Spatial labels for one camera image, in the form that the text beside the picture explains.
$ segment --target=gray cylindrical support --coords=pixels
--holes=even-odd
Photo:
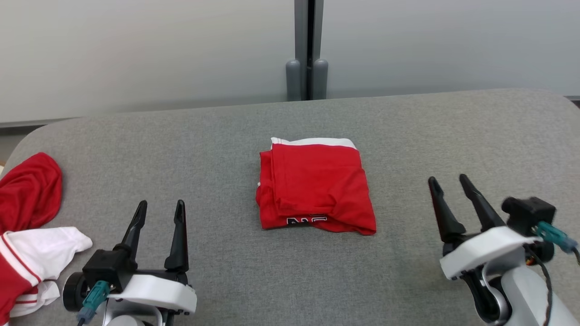
[[[296,59],[286,63],[286,89],[288,101],[302,100],[302,87],[300,77],[300,62]]]
[[[326,99],[328,61],[318,59],[312,65],[312,99]]]

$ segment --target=red stripe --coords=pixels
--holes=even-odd
[[[36,275],[34,272],[32,272],[28,266],[26,266],[26,264],[24,264],[24,262],[20,259],[20,257],[18,257],[18,255],[15,253],[14,250],[12,250],[12,248],[10,247],[10,245],[8,244],[8,241],[6,241],[6,239],[4,238],[4,234],[2,235],[2,240],[4,241],[4,244],[6,245],[6,247],[8,248],[8,250],[10,250],[10,252],[12,253],[12,255],[14,255],[14,257],[16,257],[16,259],[18,260],[18,262],[24,266],[24,268],[30,273],[32,274],[32,276],[36,277],[36,279],[38,280],[38,282],[42,282],[42,280],[40,279],[40,277],[38,277],[38,275]]]

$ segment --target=black wheel-shaped motor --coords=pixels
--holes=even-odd
[[[89,286],[81,272],[71,274],[64,283],[63,304],[68,311],[80,311],[82,302],[89,293]]]

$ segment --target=cable connector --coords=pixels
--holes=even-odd
[[[578,246],[578,242],[569,238],[566,233],[544,221],[540,221],[532,231],[544,241],[554,243],[565,253],[573,253]]]
[[[82,302],[82,309],[77,314],[77,321],[79,325],[88,324],[93,319],[97,312],[97,308],[101,303],[107,300],[108,295],[111,293],[111,286],[105,281],[98,281],[95,286],[90,289],[89,295],[86,296],[85,300]]]

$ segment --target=red and white garment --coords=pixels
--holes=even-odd
[[[264,229],[311,223],[333,232],[376,233],[367,177],[349,139],[272,138],[260,153],[256,202]]]
[[[56,280],[93,242],[76,227],[5,232],[0,237],[0,325],[59,297]]]

